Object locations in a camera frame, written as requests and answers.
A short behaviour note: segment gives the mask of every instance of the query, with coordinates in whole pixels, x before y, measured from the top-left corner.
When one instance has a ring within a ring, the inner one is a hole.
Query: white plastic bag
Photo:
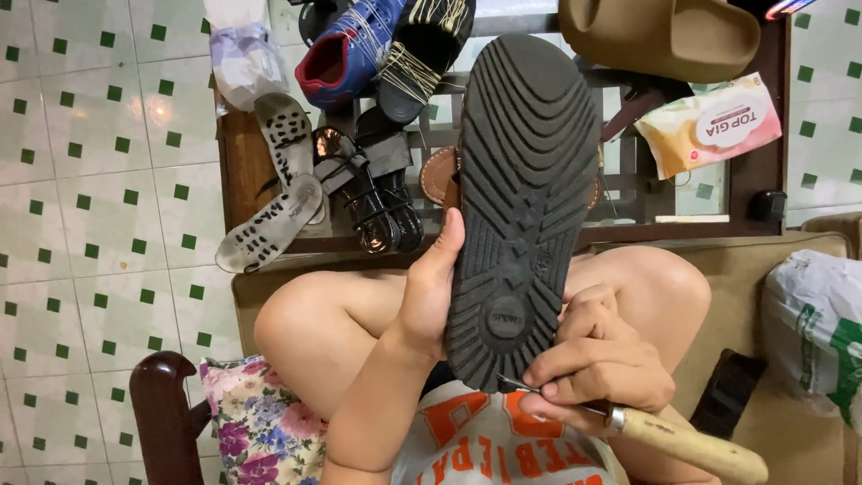
[[[862,434],[862,261],[797,251],[766,277],[761,317],[773,374],[816,415]]]
[[[266,0],[203,0],[210,25],[209,53],[219,92],[233,106],[254,111],[254,100],[289,91],[284,59],[266,28]]]

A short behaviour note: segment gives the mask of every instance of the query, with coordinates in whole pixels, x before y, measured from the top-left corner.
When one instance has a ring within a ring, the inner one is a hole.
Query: wooden handle
[[[637,409],[624,407],[617,411],[622,411],[624,417],[622,436],[649,444],[719,478],[744,485],[761,485],[769,478],[766,462],[751,450]]]

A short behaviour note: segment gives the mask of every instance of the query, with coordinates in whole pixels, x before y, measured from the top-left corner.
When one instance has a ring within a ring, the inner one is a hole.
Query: green printed plastic bag
[[[770,370],[813,414],[862,434],[862,261],[797,251],[766,277]]]

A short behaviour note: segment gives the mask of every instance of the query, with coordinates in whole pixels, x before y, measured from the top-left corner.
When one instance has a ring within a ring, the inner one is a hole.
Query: top gia package
[[[781,122],[757,73],[652,110],[634,126],[649,143],[661,180],[781,137]]]

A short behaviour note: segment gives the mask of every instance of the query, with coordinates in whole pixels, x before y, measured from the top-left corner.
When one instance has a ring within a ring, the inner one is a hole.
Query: tan slide sandal
[[[559,0],[559,29],[591,62],[702,84],[739,76],[760,44],[758,20],[722,0]]]

